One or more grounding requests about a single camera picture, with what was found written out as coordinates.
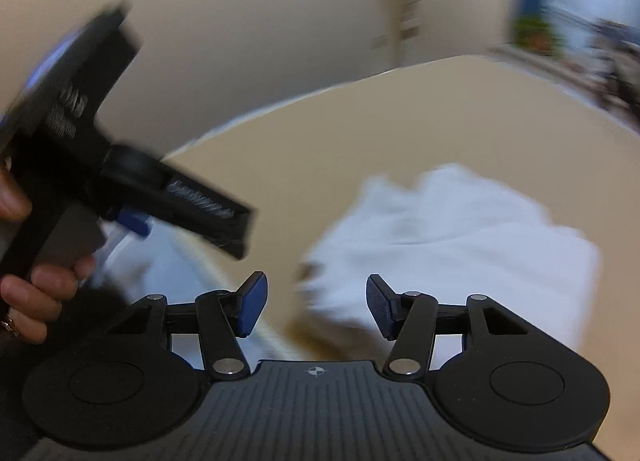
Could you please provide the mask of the person left hand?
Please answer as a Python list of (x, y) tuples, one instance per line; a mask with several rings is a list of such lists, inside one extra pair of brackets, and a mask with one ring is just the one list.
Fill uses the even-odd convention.
[[(32, 203), (18, 187), (1, 158), (1, 218), (22, 222), (32, 211)], [(82, 256), (72, 268), (52, 264), (35, 265), (27, 280), (12, 275), (1, 279), (1, 298), (9, 305), (6, 329), (14, 337), (41, 344), (48, 334), (48, 323), (60, 317), (62, 303), (72, 299), (81, 281), (96, 267), (92, 255)]]

